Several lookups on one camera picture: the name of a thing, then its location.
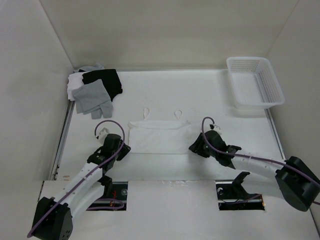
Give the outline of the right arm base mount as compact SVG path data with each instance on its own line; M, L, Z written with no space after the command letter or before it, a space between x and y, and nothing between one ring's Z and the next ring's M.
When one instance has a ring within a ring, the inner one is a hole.
M242 186L249 172L241 172L233 180L218 180L215 182L220 211L264 211L265 205L261 194L247 193Z

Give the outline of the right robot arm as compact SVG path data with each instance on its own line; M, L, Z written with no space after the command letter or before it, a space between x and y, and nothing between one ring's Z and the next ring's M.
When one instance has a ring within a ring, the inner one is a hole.
M227 188L217 193L220 200L245 201L256 195L267 195L306 212L320 193L320 180L298 157L278 162L248 156L241 147L226 144L215 130L200 133L188 149L203 158L212 157L224 167L241 171Z

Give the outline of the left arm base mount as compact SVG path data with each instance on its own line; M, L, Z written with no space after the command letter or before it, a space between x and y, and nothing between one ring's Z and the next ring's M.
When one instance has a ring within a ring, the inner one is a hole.
M128 182L113 182L111 189L95 200L88 211L126 211L128 186Z

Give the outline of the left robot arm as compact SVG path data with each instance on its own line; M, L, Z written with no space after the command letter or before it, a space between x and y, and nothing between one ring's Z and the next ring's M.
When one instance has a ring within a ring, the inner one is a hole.
M38 201L27 236L39 240L68 240L76 218L99 198L105 200L112 195L113 180L106 173L130 150L121 136L109 133L103 145L88 157L80 172L63 190Z

